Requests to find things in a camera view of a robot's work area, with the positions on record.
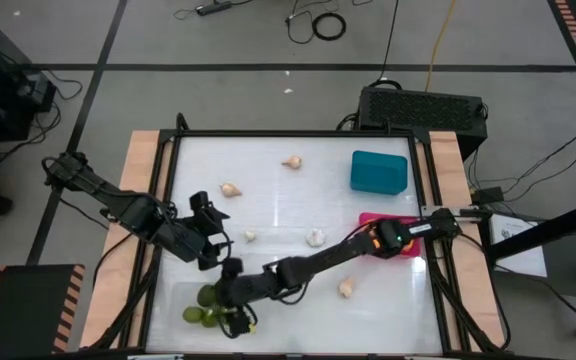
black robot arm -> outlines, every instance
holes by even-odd
[[[266,264],[257,275],[239,276],[243,271],[241,260],[228,259],[215,284],[217,305],[227,309],[221,325],[228,326],[229,331],[224,331],[227,336],[237,337],[250,331],[251,321],[245,310],[250,312],[249,303],[253,301],[282,300],[301,291],[316,274],[358,256],[388,259],[401,253],[414,238],[434,240],[454,237],[459,232],[450,210],[440,209],[429,218],[411,224],[396,219],[368,223],[335,246],[308,257],[288,257]]]
[[[190,197],[193,216],[177,219],[174,204],[164,204],[148,193],[120,190],[95,174],[87,163],[82,153],[44,159],[46,185],[87,193],[107,207],[102,210],[104,216],[185,262],[198,259],[200,270],[220,264],[220,250],[230,249],[230,242],[213,245],[208,236],[223,233],[222,220],[229,216],[214,208],[205,191]]]

table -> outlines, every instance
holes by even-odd
[[[155,164],[159,135],[159,131],[133,132],[119,184],[121,189],[148,191],[150,177]],[[469,205],[471,203],[470,191],[455,133],[431,132],[430,138],[443,205]],[[158,197],[161,197],[164,192],[171,151],[172,146],[164,148],[159,186],[157,186],[156,193]],[[419,166],[426,202],[432,204],[431,182],[426,161],[424,160],[424,148],[421,144],[417,145],[417,153],[420,159]],[[479,233],[475,224],[463,224],[462,229],[464,233],[479,240]],[[124,229],[114,224],[111,225],[106,237],[104,252],[125,235],[126,231]],[[101,267],[80,346],[88,346],[96,341],[125,304],[137,243],[136,238],[128,240],[112,256],[109,256]],[[489,338],[495,344],[501,345],[504,341],[504,335],[484,255],[474,246],[461,240],[454,242],[452,252],[464,306]],[[129,346],[136,346],[138,343],[139,329],[143,316],[143,303],[144,300],[142,299],[133,314],[132,331],[128,339]],[[446,309],[446,323],[451,340],[451,348],[460,349],[455,315],[447,301],[444,301],[444,307]],[[470,339],[470,344],[473,350],[477,349],[472,339]]]

white label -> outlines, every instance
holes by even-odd
[[[422,231],[426,231],[426,230],[430,230],[432,229],[432,226],[430,226],[430,224],[426,224],[426,225],[419,225],[419,226],[415,226],[414,228],[410,228],[410,233],[411,234],[416,234],[418,232],[422,232]]]

black pole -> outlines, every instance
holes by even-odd
[[[495,263],[499,259],[522,253],[574,232],[576,232],[576,209],[490,246],[488,256],[491,262]]]

green fruit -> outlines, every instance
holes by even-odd
[[[213,315],[213,316],[204,316],[203,319],[201,319],[201,325],[203,325],[204,327],[207,328],[212,328],[217,326],[217,316]]]
[[[191,324],[196,324],[201,321],[204,317],[204,310],[200,307],[196,306],[188,306],[186,310],[184,310],[184,320]]]
[[[217,302],[215,294],[215,287],[212,285],[204,285],[197,294],[197,303],[203,307],[210,307]]]

